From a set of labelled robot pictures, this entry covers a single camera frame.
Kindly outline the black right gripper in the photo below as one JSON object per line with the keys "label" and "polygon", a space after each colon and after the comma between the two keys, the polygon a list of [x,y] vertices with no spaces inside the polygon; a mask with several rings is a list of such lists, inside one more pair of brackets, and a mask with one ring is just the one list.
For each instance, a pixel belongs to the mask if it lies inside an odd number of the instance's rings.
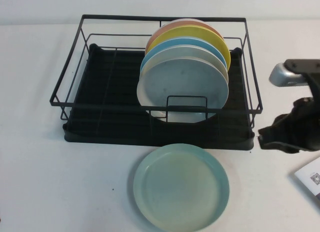
{"label": "black right gripper", "polygon": [[318,150],[320,103],[312,97],[300,98],[293,102],[290,113],[277,116],[273,125],[259,129],[258,134],[262,150],[278,150],[286,154],[297,154],[300,150]]}

